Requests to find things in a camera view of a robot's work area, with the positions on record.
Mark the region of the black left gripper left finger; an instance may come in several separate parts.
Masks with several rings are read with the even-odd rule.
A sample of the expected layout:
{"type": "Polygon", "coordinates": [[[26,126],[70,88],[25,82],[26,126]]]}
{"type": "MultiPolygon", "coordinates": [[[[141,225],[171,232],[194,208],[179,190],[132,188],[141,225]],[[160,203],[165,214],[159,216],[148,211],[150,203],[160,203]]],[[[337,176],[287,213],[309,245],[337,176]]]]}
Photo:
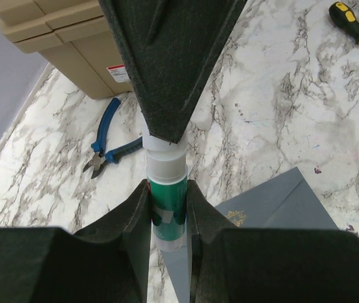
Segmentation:
{"type": "Polygon", "coordinates": [[[0,302],[146,302],[148,186],[71,234],[60,227],[0,228],[0,302]]]}

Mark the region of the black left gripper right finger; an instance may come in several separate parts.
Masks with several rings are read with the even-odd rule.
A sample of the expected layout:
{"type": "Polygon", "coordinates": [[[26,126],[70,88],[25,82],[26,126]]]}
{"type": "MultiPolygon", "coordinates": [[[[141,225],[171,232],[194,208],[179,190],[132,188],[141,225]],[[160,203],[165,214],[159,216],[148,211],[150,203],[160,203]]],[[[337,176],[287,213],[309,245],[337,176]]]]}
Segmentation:
{"type": "Polygon", "coordinates": [[[359,302],[359,237],[243,229],[187,185],[191,302],[359,302]]]}

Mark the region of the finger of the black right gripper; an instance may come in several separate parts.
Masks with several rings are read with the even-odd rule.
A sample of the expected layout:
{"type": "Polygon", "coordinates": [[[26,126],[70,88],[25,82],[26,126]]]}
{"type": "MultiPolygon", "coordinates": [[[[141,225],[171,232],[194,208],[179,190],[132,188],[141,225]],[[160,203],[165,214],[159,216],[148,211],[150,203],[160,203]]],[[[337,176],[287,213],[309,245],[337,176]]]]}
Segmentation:
{"type": "Polygon", "coordinates": [[[99,2],[148,130],[178,143],[245,1],[99,2]]]}

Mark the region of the grey envelope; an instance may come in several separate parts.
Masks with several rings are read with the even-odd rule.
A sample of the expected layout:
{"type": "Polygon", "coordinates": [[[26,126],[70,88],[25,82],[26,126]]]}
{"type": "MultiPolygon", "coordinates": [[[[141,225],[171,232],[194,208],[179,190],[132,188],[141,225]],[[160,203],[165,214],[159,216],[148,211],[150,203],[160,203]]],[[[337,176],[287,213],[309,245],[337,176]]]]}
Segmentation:
{"type": "Polygon", "coordinates": [[[298,168],[222,202],[215,209],[240,228],[338,228],[298,168]]]}

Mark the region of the green white glue stick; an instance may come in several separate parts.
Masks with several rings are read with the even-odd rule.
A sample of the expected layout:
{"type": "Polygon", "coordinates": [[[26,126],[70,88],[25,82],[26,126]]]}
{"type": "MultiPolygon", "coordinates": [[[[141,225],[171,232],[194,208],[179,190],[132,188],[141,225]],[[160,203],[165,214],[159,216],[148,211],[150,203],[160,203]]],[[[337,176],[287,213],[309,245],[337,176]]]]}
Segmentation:
{"type": "Polygon", "coordinates": [[[155,243],[160,250],[172,252],[185,241],[186,155],[147,150],[146,158],[155,243]]]}

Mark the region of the white glue stick cap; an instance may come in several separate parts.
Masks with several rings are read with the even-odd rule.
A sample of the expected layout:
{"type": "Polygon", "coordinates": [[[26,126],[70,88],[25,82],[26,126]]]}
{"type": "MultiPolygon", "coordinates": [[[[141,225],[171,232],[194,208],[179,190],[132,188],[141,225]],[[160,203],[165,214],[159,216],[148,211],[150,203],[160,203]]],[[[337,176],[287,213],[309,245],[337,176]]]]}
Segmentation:
{"type": "Polygon", "coordinates": [[[176,152],[184,151],[188,144],[187,135],[183,134],[182,138],[178,143],[171,143],[156,136],[151,135],[150,130],[148,129],[145,118],[143,118],[143,148],[149,151],[156,152],[176,152]]]}

